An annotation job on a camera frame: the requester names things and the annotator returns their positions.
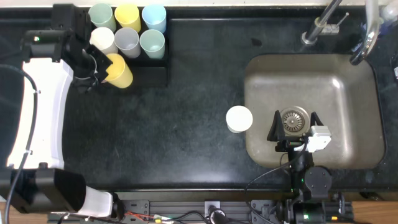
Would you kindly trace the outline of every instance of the drain strainer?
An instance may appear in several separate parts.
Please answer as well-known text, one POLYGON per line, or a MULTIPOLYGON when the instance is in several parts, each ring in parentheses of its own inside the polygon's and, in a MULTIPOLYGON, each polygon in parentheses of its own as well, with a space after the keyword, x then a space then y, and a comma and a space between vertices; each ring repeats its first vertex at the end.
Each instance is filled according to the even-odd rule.
POLYGON ((284 109, 281 115, 286 134, 300 136, 308 131, 310 117, 303 108, 292 106, 284 109))

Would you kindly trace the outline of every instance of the sink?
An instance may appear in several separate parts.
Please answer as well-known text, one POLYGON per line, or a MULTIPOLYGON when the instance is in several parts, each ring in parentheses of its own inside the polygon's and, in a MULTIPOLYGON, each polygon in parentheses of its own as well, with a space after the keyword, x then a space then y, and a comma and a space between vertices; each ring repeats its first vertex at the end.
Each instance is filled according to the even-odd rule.
POLYGON ((255 162, 279 166, 283 152, 275 152, 276 142, 266 139, 279 110, 287 135, 307 132, 312 112, 329 127, 331 141, 313 153, 315 165, 367 169, 379 164, 385 145, 373 70, 365 61, 353 66, 349 58, 261 55, 249 62, 244 100, 253 125, 246 131, 246 149, 255 162))

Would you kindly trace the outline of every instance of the countertop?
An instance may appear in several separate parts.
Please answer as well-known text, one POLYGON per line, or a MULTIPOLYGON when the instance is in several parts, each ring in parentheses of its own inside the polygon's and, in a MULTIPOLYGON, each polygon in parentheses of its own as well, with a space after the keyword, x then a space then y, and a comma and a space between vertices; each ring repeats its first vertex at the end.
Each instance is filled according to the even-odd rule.
MULTIPOLYGON (((70 88, 63 125, 65 169, 83 174, 98 189, 241 190, 269 170, 249 157, 244 133, 226 127, 228 109, 244 105, 246 65, 261 54, 350 54, 360 38, 364 8, 339 8, 331 22, 346 11, 350 16, 339 35, 319 37, 314 46, 304 47, 300 35, 322 13, 320 8, 168 9, 168 87, 128 94, 100 88, 85 95, 70 88)), ((17 50, 25 31, 50 24, 48 9, 1 12, 1 54, 17 50)), ((390 65, 397 38, 394 29, 368 57, 376 74, 386 156, 373 169, 331 170, 332 190, 398 189, 398 86, 390 65)), ((19 56, 0 56, 0 62, 21 65, 19 56)), ((0 75, 2 164, 16 135, 21 81, 0 75)), ((288 191, 290 180, 275 172, 251 188, 288 191)))

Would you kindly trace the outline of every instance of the faucet base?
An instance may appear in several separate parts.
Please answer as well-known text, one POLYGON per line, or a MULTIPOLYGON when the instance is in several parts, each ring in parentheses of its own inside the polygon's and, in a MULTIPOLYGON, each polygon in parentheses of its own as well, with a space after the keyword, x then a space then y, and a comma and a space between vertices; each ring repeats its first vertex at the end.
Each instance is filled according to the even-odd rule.
POLYGON ((304 33, 301 35, 301 41, 302 41, 304 44, 307 44, 307 45, 314 45, 314 44, 317 42, 318 37, 315 38, 315 40, 311 41, 311 40, 307 40, 307 38, 305 38, 305 35, 306 35, 306 34, 307 34, 307 32, 304 32, 304 33))

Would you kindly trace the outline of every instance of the cup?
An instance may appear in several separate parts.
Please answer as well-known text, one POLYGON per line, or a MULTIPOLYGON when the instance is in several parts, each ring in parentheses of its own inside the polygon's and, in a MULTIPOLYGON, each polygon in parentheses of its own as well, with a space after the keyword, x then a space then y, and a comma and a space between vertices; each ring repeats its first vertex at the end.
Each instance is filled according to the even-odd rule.
POLYGON ((241 133, 249 129, 253 123, 253 115, 244 106, 234 106, 228 110, 226 124, 232 133, 241 133))
POLYGON ((149 29, 166 31, 166 9, 160 4, 146 6, 142 10, 142 19, 149 29))
POLYGON ((123 57, 119 54, 107 54, 106 56, 112 61, 112 65, 106 69, 108 76, 105 80, 118 88, 127 88, 131 85, 132 73, 123 57))
POLYGON ((114 35, 114 43, 129 58, 136 58, 141 53, 139 36, 133 28, 119 29, 114 35))
POLYGON ((147 30, 141 34, 139 44, 150 58, 162 58, 164 56, 165 39, 157 30, 147 30))
POLYGON ((139 10, 135 4, 121 4, 114 11, 114 16, 122 27, 130 27, 135 29, 137 32, 141 30, 139 10))
POLYGON ((105 3, 98 3, 88 10, 90 19, 96 27, 107 27, 112 32, 116 31, 112 7, 105 3))
POLYGON ((91 32, 90 44, 97 47, 105 55, 118 52, 113 32, 107 27, 99 27, 93 30, 91 32))

